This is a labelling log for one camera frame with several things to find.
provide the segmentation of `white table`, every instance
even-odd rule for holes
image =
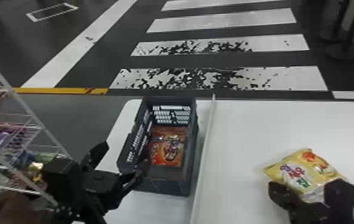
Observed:
[[[117,171],[139,104],[129,101],[120,113],[107,140],[111,150],[99,169]],[[210,101],[197,105],[203,139]],[[210,127],[196,193],[182,198],[132,192],[119,209],[107,213],[106,221],[288,224],[287,213],[268,198],[269,179],[262,168],[305,147],[354,183],[354,102],[217,101]]]
[[[309,147],[354,183],[354,102],[218,101],[192,223],[281,223],[262,168]]]
[[[133,121],[138,111],[140,99],[128,101],[123,107],[108,138],[110,150],[98,165],[98,170],[118,173],[116,165],[120,150],[131,131]],[[105,220],[108,224],[183,224],[189,223],[192,202],[199,167],[200,151],[205,136],[207,118],[209,116],[210,101],[201,101],[197,106],[199,138],[197,140],[197,153],[194,161],[192,175],[192,190],[189,197],[176,197],[170,195],[153,194],[149,192],[132,191],[122,201],[117,210],[108,212]]]

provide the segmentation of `snack package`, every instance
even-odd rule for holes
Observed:
[[[187,127],[153,126],[148,144],[152,165],[181,167]]]
[[[310,149],[299,150],[263,169],[273,181],[297,192],[306,203],[324,203],[324,185],[347,179]]]

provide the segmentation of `store shelf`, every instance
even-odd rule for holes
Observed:
[[[55,156],[70,157],[0,74],[0,191],[37,194],[56,205],[41,173]]]
[[[12,166],[41,131],[39,127],[29,126],[29,122],[0,123],[0,156]]]

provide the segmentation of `white painted stripe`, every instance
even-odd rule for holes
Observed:
[[[354,91],[333,91],[335,99],[354,99]]]
[[[160,18],[152,23],[147,32],[219,29],[287,23],[296,23],[294,14],[290,8],[280,8],[275,10],[246,11],[240,13]]]
[[[65,11],[63,11],[63,12],[60,12],[60,13],[55,13],[55,14],[53,14],[53,15],[48,15],[48,16],[46,16],[46,17],[41,17],[41,18],[36,18],[36,17],[34,16],[34,13],[39,13],[39,12],[42,12],[42,11],[50,10],[50,9],[52,9],[52,8],[57,8],[57,7],[60,7],[60,6],[62,6],[62,5],[67,6],[67,7],[69,7],[70,9],[69,9],[69,10],[65,10]],[[69,3],[65,3],[65,2],[64,2],[64,3],[57,4],[57,5],[53,5],[53,6],[48,7],[48,8],[42,8],[42,9],[40,9],[40,10],[32,11],[31,13],[27,13],[26,16],[27,16],[28,18],[30,18],[33,22],[38,22],[38,21],[42,21],[42,20],[47,20],[47,19],[49,19],[49,18],[58,16],[58,15],[62,15],[62,14],[65,14],[65,13],[69,13],[69,12],[75,11],[75,10],[78,10],[78,7],[77,7],[77,6],[74,6],[74,5],[72,5],[72,4],[69,4]]]
[[[137,0],[119,0],[35,73],[23,88],[53,88]]]
[[[109,88],[328,90],[317,66],[242,67],[238,69],[122,69]]]
[[[186,10],[190,8],[204,8],[224,5],[248,4],[257,2],[275,2],[284,0],[175,0],[167,1],[162,11],[168,10]]]
[[[131,56],[215,54],[220,52],[308,51],[302,34],[141,42]]]

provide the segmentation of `robotic arm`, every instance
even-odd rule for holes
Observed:
[[[109,147],[103,142],[86,155],[81,164],[56,158],[43,168],[48,192],[59,202],[54,217],[66,223],[106,224],[103,216],[117,209],[122,199],[146,177],[151,162],[142,152],[129,173],[95,170]]]

